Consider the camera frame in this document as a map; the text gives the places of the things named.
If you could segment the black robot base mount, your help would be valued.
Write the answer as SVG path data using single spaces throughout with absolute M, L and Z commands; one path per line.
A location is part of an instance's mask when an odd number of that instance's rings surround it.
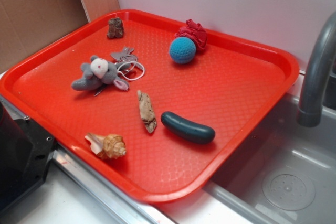
M 1 215 L 47 177 L 55 138 L 33 119 L 13 119 L 1 105 Z

